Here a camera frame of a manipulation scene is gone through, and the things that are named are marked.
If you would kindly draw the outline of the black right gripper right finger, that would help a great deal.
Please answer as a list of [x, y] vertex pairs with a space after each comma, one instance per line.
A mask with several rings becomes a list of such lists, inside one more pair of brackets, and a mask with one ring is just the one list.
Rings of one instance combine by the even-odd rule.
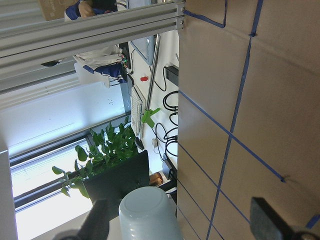
[[256, 240], [318, 240], [308, 227], [291, 227], [262, 197], [250, 202], [250, 231]]

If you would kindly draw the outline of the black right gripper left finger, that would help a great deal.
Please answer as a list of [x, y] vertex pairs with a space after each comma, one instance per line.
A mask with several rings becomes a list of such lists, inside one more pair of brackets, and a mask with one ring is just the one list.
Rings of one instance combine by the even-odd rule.
[[56, 235], [57, 240], [106, 240], [110, 232], [108, 201], [99, 199], [94, 204], [80, 229]]

